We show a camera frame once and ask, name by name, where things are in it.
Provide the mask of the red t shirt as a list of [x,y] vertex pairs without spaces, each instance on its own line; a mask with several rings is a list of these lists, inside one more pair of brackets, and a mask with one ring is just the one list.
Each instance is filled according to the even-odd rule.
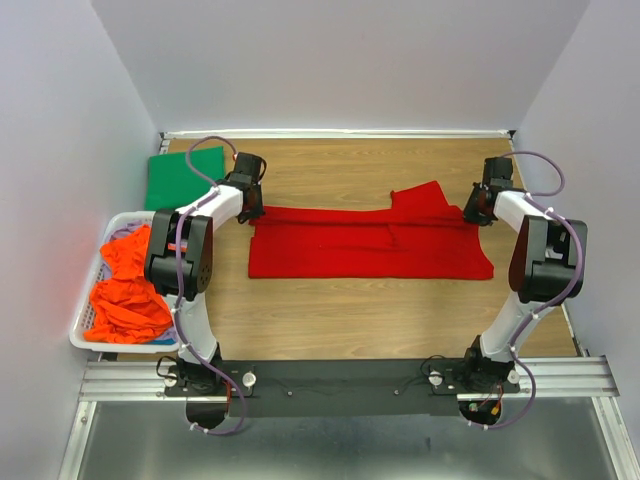
[[490,280],[478,226],[430,181],[393,191],[382,210],[268,206],[253,221],[252,279]]

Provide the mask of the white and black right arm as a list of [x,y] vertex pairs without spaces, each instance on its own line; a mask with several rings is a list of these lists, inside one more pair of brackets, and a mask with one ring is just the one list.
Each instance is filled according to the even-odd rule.
[[466,222],[488,226],[497,220],[516,233],[508,271],[510,293],[491,326],[466,350],[460,379],[480,392],[514,371],[518,353],[540,321],[584,283],[588,226],[536,202],[536,194],[513,183],[510,154],[484,161],[463,210]]

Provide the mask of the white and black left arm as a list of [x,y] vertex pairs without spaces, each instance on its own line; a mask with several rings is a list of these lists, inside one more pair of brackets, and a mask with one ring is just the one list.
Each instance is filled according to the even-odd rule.
[[233,170],[214,180],[195,167],[189,152],[185,161],[210,188],[185,207],[154,213],[144,277],[172,317],[178,345],[176,382],[189,384],[201,395],[214,393],[224,382],[241,396],[245,389],[215,365],[218,341],[210,327],[205,292],[213,275],[215,230],[232,219],[244,224],[264,215],[262,179],[267,162],[255,154],[236,152]]

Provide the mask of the folded green t shirt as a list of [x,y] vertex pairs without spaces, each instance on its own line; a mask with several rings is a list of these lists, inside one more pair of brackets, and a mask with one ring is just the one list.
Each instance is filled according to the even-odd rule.
[[[222,147],[195,150],[190,159],[197,170],[213,180],[226,175]],[[144,209],[177,209],[194,202],[210,188],[208,181],[188,167],[183,152],[152,156],[148,160]]]

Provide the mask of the orange t shirt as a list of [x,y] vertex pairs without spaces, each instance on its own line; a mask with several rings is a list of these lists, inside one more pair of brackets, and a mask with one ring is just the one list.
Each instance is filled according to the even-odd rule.
[[151,228],[142,225],[100,248],[111,276],[98,282],[89,295],[95,317],[84,333],[85,340],[145,344],[173,325],[166,302],[144,276],[150,234]]

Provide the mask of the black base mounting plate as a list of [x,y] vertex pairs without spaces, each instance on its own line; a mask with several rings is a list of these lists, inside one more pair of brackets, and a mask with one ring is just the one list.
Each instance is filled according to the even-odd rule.
[[214,369],[166,357],[156,365],[165,395],[187,401],[203,426],[233,419],[461,416],[495,425],[517,380],[468,369],[460,358],[214,361]]

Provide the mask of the white plastic laundry basket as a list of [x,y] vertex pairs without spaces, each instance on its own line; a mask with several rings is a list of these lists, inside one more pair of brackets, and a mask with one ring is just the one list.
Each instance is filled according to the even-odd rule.
[[[133,211],[115,215],[107,224],[102,239],[98,244],[100,248],[111,239],[111,235],[131,223],[151,225],[153,211]],[[76,306],[74,318],[69,328],[69,341],[77,348],[91,350],[99,353],[115,354],[169,354],[178,349],[177,343],[158,344],[121,344],[90,342],[84,337],[84,333],[94,326],[96,312],[89,301],[89,295],[93,287],[105,279],[105,267],[99,248],[93,256],[93,260],[86,276],[80,300]]]

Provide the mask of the aluminium frame rail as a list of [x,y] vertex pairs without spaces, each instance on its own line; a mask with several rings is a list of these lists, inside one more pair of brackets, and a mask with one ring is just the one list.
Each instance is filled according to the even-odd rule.
[[461,416],[247,419],[199,433],[158,362],[87,365],[64,479],[635,479],[603,357],[528,358],[495,425]]

